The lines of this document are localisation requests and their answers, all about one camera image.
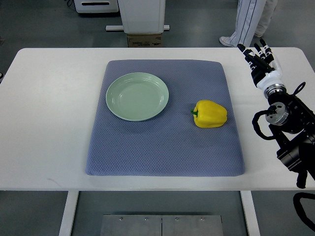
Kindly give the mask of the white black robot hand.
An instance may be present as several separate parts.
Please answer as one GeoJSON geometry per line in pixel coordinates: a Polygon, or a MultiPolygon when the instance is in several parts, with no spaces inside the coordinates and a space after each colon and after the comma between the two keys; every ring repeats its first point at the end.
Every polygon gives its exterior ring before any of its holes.
{"type": "Polygon", "coordinates": [[[254,85],[261,90],[265,90],[270,85],[281,84],[283,72],[271,48],[262,38],[259,41],[262,47],[254,43],[258,54],[243,44],[238,44],[237,48],[244,54],[245,61],[250,66],[254,85]]]}

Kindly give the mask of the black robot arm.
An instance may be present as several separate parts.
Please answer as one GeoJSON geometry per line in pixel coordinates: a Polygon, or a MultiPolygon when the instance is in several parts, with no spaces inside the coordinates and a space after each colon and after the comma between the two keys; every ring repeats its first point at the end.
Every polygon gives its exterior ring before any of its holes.
{"type": "Polygon", "coordinates": [[[315,115],[297,97],[304,86],[301,83],[293,94],[280,87],[272,89],[267,95],[269,108],[252,119],[258,136],[278,143],[277,158],[298,174],[300,189],[306,187],[308,176],[315,176],[315,115]]]}

